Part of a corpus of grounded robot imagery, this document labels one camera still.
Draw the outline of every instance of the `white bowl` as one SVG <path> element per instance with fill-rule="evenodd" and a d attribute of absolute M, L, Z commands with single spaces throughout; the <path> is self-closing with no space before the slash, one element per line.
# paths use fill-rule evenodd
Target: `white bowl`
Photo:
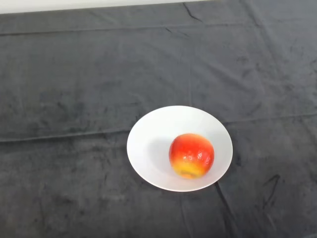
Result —
<path fill-rule="evenodd" d="M 201 178 L 182 178 L 170 165 L 169 147 L 185 133 L 199 134 L 213 145 L 213 165 Z M 232 142 L 226 128 L 212 115 L 192 107 L 171 106 L 138 120 L 129 134 L 127 152 L 132 167 L 144 180 L 162 189 L 187 192 L 207 187 L 224 175 L 232 159 Z"/>

